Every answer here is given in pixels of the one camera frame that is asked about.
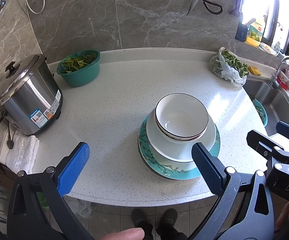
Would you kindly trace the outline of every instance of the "yellow container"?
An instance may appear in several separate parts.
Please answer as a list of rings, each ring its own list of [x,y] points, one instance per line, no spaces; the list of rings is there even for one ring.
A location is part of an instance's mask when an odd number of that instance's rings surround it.
[[[249,31],[247,34],[246,42],[258,47],[260,45],[263,31],[264,31],[265,21],[264,17],[262,19],[256,19],[253,23],[249,25]]]
[[[256,41],[250,37],[246,38],[246,42],[249,43],[252,46],[258,47],[260,45],[260,41]]]

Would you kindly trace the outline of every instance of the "ceramic bowl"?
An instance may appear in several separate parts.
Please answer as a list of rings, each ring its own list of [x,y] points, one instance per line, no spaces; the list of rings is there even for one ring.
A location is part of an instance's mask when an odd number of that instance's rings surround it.
[[[154,110],[152,110],[148,116],[146,132],[150,144],[157,153],[164,158],[178,163],[193,162],[191,149],[197,142],[202,142],[206,149],[210,151],[216,138],[215,125],[212,118],[209,116],[209,122],[203,136],[187,142],[173,140],[160,131],[155,122]]]
[[[163,97],[155,108],[160,130],[177,141],[189,141],[202,136],[208,125],[208,112],[195,97],[182,93]]]

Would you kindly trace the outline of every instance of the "black shoe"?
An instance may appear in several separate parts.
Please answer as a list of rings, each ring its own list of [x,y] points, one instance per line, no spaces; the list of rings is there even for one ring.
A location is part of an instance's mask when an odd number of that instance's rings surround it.
[[[178,218],[178,213],[175,209],[170,208],[166,212],[163,213],[163,216],[161,217],[160,220],[160,225],[161,224],[171,224],[174,226],[175,222],[177,221]]]
[[[135,227],[138,227],[141,222],[148,222],[145,214],[141,209],[134,209],[131,213],[131,220]]]

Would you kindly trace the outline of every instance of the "green leafy vegetables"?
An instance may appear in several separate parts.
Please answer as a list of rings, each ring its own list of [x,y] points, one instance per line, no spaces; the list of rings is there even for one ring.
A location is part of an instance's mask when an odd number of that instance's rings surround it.
[[[233,67],[235,70],[239,72],[239,76],[242,78],[249,74],[248,65],[241,62],[235,56],[231,55],[227,49],[222,52],[222,55],[225,61],[229,64],[230,67]]]
[[[94,53],[92,55],[81,56],[81,57],[66,57],[64,62],[62,63],[64,72],[63,73],[71,73],[77,71],[79,69],[88,66],[97,58],[97,55]]]
[[[262,112],[262,110],[261,110],[261,108],[260,108],[259,106],[256,106],[256,105],[254,104],[254,100],[255,100],[254,95],[251,94],[251,95],[249,95],[249,97],[250,97],[250,99],[251,99],[251,101],[252,101],[255,109],[257,110],[258,115],[260,116],[262,123],[264,123],[264,113]]]
[[[264,123],[264,113],[262,113],[261,108],[260,108],[259,106],[254,106],[254,107],[255,107],[255,109],[257,110],[258,115],[259,115],[260,118],[261,118],[261,121]]]

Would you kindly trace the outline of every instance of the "human finger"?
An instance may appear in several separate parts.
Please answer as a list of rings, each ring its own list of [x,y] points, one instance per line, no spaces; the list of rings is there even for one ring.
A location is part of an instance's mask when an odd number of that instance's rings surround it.
[[[131,228],[119,233],[105,235],[100,240],[142,240],[144,231],[142,228]]]

